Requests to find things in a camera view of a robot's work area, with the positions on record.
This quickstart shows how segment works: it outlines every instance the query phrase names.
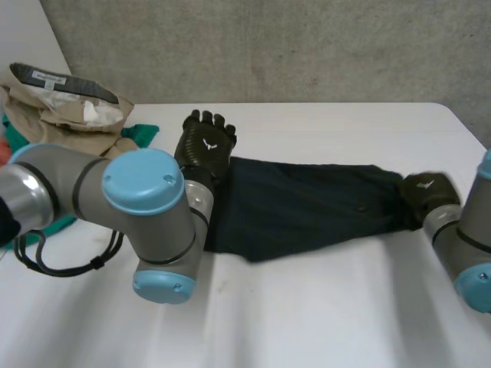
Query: logo on robotic hand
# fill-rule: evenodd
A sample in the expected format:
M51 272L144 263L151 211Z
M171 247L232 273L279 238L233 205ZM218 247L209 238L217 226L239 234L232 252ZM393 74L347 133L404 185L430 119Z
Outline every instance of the logo on robotic hand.
M417 187L418 187L418 188L425 188L425 189L428 189L428 188L430 188L430 187L432 186L432 184L433 184L434 182L435 182L434 180L432 180L431 182L428 182L428 183L426 183L426 184L425 184L424 182L420 182L420 183L417 185Z
M208 151L214 150L216 147L218 147L218 144L213 144L213 145L208 144L205 138L203 138L203 143L205 143L205 147L208 149Z

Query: dark navy fabric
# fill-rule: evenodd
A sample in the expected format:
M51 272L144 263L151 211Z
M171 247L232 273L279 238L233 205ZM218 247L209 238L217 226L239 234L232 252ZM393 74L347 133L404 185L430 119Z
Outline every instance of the dark navy fabric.
M216 190L205 250L251 262L420 227L395 172L232 157Z

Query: teal cloth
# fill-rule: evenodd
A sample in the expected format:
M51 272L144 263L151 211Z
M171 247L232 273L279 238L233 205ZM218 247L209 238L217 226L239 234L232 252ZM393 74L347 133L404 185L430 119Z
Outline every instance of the teal cloth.
M12 153L29 144L29 142L14 128L14 126L10 124L7 115L3 116L2 123L6 128L5 138ZM147 148L157 133L159 133L159 127L156 125L136 124L129 128L123 128L121 131L121 136L123 138L130 138L140 148ZM43 232L46 234L46 236L51 236L73 224L75 220L76 218L68 216L60 218L47 228L43 228ZM37 243L38 241L39 239L37 236L28 235L28 245Z

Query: clothing label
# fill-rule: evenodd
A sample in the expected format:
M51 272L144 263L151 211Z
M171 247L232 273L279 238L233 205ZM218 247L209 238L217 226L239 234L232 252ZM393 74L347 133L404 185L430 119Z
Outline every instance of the clothing label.
M32 77L35 79L39 79L40 81L46 81L46 82L50 81L53 84L58 83L58 84L64 85L67 81L67 78L59 77L59 76L53 75L53 74L41 73L40 71L33 71Z
M52 80L45 81L44 88L45 90L54 90L54 81Z

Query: light blue joint cap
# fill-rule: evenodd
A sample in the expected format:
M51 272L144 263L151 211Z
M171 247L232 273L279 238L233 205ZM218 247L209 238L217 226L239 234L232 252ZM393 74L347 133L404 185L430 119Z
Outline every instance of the light blue joint cap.
M22 156L24 153L28 152L29 150L32 150L35 147L41 147L41 146L57 146L57 147L62 147L59 144L56 143L31 143L28 144L27 146L23 146L22 148L19 148L15 153L10 156L10 159L8 159L7 163L14 163L15 161L18 161L18 158Z
M195 280L174 272L144 270L133 276L135 293L154 303L184 303L191 298L195 287Z
M491 263L467 268L459 274L454 285L469 307L491 313Z
M483 161L477 167L477 173L484 179L491 180L491 149L484 155Z
M184 194L176 160L160 149L137 149L107 165L102 175L107 201L131 215L149 216L171 209Z

